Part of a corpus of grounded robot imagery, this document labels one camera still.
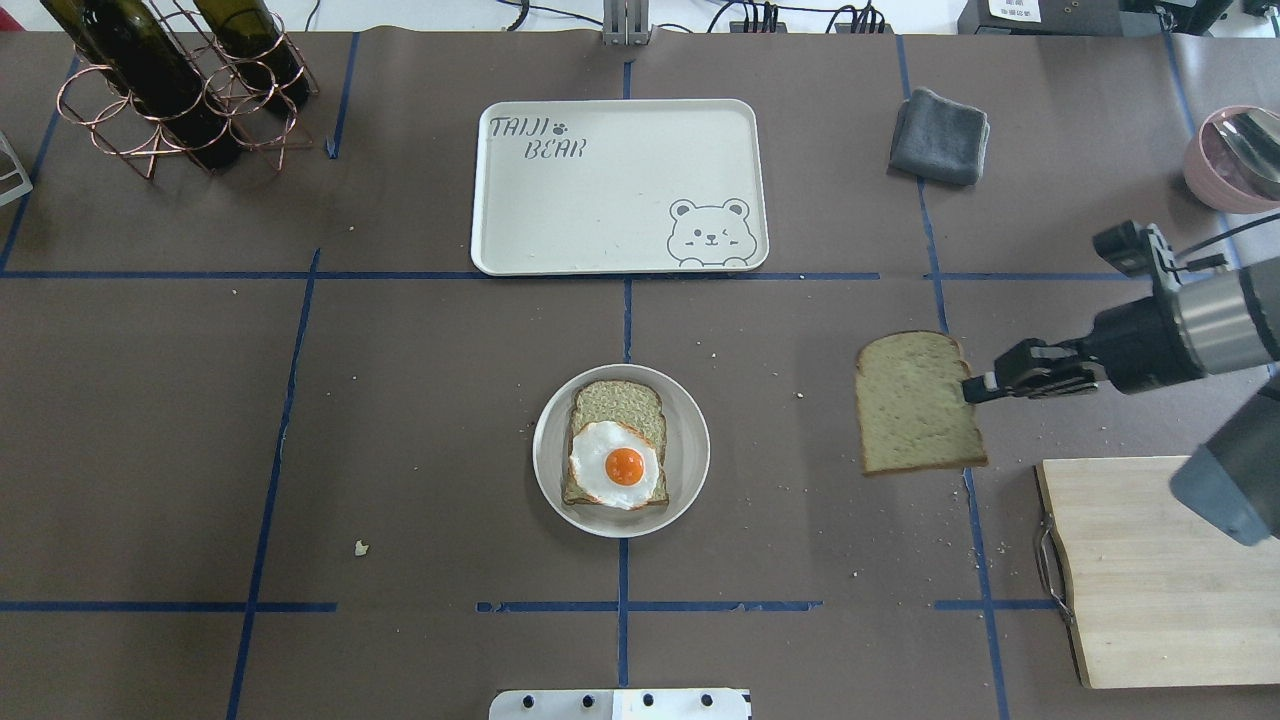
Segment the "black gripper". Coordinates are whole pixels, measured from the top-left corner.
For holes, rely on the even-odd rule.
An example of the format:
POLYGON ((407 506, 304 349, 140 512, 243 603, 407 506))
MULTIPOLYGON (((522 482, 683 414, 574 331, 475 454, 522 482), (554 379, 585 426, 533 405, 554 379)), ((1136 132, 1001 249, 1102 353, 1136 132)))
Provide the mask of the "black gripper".
POLYGON ((992 372, 961 382, 966 404, 1079 395, 1108 382, 1125 395, 1206 377, 1165 301, 1140 299, 1094 316, 1080 338, 1048 345, 1025 338, 995 359, 992 372), (1001 375, 1015 375, 1002 378, 1001 375))

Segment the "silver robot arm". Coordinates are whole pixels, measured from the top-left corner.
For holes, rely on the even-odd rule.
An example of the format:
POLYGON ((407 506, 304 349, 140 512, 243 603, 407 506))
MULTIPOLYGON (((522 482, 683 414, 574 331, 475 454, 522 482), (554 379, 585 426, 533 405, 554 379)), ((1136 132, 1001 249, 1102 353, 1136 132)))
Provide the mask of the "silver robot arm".
POLYGON ((1048 398, 1110 386, 1142 395, 1187 386, 1185 415, 1217 421, 1169 482, 1171 495, 1238 544, 1277 537, 1276 259, 1204 281, 1165 281, 1098 313, 1073 340, 1028 338, 961 382, 969 404, 1048 398))

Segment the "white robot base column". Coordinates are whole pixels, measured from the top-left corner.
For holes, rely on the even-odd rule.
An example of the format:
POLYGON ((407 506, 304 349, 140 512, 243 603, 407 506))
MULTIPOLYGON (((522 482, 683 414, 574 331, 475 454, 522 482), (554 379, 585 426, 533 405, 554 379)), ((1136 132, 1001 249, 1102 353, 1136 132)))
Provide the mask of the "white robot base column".
POLYGON ((503 691, 489 719, 751 719, 745 689, 612 688, 503 691))

